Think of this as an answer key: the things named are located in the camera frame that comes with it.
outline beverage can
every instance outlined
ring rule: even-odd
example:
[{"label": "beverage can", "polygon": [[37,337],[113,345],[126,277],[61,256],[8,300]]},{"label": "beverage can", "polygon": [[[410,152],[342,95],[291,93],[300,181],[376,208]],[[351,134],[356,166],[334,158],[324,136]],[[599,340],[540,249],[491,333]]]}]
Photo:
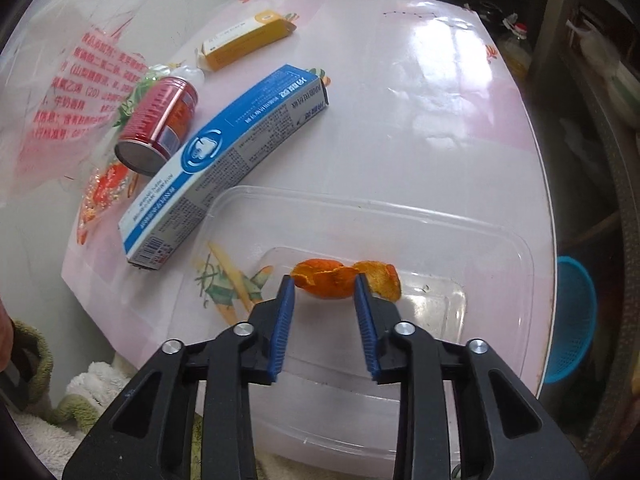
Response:
[{"label": "beverage can", "polygon": [[178,151],[189,130],[198,93],[191,83],[165,77],[146,93],[116,143],[120,162],[154,176]]}]

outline blue and white box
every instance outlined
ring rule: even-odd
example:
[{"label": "blue and white box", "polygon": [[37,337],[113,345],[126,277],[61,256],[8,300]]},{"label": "blue and white box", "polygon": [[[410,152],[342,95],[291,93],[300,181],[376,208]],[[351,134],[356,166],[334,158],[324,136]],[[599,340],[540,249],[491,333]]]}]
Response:
[{"label": "blue and white box", "polygon": [[321,79],[285,65],[216,115],[160,169],[118,228],[127,260],[159,269],[221,192],[328,106]]}]

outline blue plastic basket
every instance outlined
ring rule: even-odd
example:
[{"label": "blue plastic basket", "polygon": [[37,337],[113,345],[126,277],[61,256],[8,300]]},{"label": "blue plastic basket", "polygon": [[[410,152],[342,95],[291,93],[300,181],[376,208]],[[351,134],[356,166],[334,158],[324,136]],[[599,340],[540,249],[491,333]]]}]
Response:
[{"label": "blue plastic basket", "polygon": [[593,281],[582,264],[568,256],[558,258],[556,321],[545,383],[555,383],[580,364],[596,330],[598,301]]}]

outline yellow box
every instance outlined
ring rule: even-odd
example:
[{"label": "yellow box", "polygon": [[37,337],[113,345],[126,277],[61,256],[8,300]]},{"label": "yellow box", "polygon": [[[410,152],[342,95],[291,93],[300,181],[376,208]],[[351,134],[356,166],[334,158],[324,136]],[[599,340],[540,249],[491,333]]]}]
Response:
[{"label": "yellow box", "polygon": [[202,43],[199,65],[220,70],[260,47],[290,36],[296,26],[273,10],[259,14],[220,32]]}]

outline bottle of cooking oil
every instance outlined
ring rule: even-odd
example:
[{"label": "bottle of cooking oil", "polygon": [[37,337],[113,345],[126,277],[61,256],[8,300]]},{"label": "bottle of cooking oil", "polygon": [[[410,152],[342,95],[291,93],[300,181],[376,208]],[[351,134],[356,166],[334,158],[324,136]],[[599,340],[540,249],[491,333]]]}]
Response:
[{"label": "bottle of cooking oil", "polygon": [[533,54],[527,41],[527,25],[509,24],[508,29],[509,32],[498,40],[498,50],[516,83],[521,83],[527,76]]}]

